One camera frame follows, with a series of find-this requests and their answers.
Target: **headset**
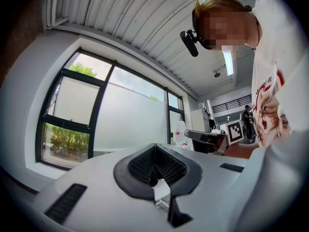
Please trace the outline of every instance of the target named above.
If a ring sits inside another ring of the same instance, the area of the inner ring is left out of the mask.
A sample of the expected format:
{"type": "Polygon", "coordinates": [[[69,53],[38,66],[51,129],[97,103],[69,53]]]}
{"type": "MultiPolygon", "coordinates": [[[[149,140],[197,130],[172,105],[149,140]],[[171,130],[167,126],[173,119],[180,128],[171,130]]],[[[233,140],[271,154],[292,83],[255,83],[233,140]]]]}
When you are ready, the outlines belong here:
{"type": "Polygon", "coordinates": [[[191,53],[191,55],[193,57],[197,57],[198,50],[197,47],[195,46],[197,42],[199,42],[202,45],[202,47],[204,47],[207,50],[212,50],[215,46],[215,43],[212,44],[210,40],[205,40],[200,37],[198,32],[198,17],[194,10],[192,11],[192,24],[194,31],[192,30],[182,31],[180,33],[180,38],[187,47],[187,49],[189,50],[189,52],[191,53]]]}

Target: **cat graphic on shirt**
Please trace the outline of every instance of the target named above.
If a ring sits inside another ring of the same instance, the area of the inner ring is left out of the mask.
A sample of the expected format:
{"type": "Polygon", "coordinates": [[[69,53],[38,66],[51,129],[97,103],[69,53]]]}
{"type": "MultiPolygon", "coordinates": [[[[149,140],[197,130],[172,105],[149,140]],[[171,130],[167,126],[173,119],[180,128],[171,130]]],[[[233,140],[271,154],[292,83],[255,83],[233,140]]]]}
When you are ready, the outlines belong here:
{"type": "Polygon", "coordinates": [[[260,146],[268,146],[273,139],[290,134],[290,126],[284,111],[275,97],[283,81],[277,73],[270,86],[260,87],[257,103],[253,106],[254,126],[260,146]]]}

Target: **corrugated metal ceiling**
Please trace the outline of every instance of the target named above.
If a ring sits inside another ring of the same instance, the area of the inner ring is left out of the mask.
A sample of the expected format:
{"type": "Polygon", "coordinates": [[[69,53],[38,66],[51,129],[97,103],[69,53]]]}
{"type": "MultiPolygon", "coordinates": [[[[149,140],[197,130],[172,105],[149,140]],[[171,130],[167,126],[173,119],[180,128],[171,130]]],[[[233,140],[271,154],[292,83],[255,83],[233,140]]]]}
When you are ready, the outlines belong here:
{"type": "MultiPolygon", "coordinates": [[[[240,0],[254,5],[254,0],[240,0]]],[[[224,66],[222,52],[200,52],[194,58],[179,33],[192,29],[195,0],[57,0],[56,18],[95,28],[117,37],[154,58],[183,81],[198,96],[210,87],[232,82],[226,69],[214,78],[213,71],[224,66]]],[[[237,58],[244,55],[239,51],[237,58]]]]}

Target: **white t-shirt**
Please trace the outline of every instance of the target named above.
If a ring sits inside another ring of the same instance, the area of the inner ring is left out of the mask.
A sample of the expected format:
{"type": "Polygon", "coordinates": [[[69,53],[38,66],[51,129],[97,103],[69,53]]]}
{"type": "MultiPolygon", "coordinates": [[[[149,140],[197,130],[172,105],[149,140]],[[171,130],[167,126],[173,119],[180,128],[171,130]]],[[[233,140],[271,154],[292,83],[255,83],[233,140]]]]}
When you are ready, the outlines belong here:
{"type": "Polygon", "coordinates": [[[253,64],[252,112],[259,146],[267,147],[290,134],[289,122],[275,94],[308,48],[299,22],[283,0],[256,0],[253,13],[263,33],[253,64]]]}

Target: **hair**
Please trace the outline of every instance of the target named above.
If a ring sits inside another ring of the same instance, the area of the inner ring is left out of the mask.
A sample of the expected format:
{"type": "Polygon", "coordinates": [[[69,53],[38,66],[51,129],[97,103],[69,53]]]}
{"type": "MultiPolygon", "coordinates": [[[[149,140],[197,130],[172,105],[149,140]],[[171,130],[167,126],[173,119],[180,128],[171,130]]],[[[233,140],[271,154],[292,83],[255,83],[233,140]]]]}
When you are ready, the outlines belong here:
{"type": "Polygon", "coordinates": [[[209,9],[218,7],[230,7],[238,12],[252,11],[252,7],[249,5],[243,6],[237,0],[207,0],[202,5],[200,5],[199,0],[197,0],[194,10],[197,17],[200,18],[202,13],[205,13],[209,9]]]}

